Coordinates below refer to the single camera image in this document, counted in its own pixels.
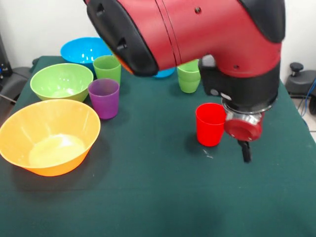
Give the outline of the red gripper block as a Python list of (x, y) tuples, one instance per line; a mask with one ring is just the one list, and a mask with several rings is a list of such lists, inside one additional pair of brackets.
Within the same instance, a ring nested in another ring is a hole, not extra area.
[(250, 163), (252, 154), (249, 142), (261, 137), (263, 131), (264, 113), (240, 114), (227, 112), (224, 130), (227, 134), (237, 139), (241, 146), (243, 161)]

